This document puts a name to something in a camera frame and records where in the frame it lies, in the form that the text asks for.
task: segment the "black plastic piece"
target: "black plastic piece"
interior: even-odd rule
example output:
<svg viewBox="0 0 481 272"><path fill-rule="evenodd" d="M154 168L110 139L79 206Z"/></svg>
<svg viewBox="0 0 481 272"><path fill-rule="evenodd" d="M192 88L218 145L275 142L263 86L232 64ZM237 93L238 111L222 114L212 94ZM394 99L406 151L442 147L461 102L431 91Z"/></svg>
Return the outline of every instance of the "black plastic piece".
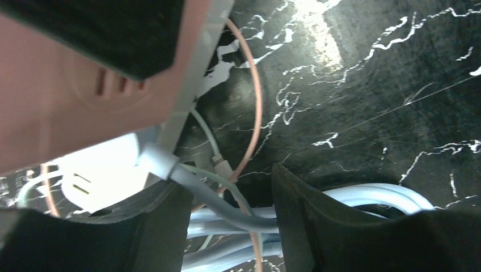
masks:
<svg viewBox="0 0 481 272"><path fill-rule="evenodd" d="M481 214L386 220L348 207L280 164L272 190L287 271L481 271Z"/></svg>
<svg viewBox="0 0 481 272"><path fill-rule="evenodd" d="M189 192L160 181L88 218L0 210L0 271L180 271L191 207Z"/></svg>
<svg viewBox="0 0 481 272"><path fill-rule="evenodd" d="M174 61L184 0L1 0L0 11L112 70L145 80Z"/></svg>

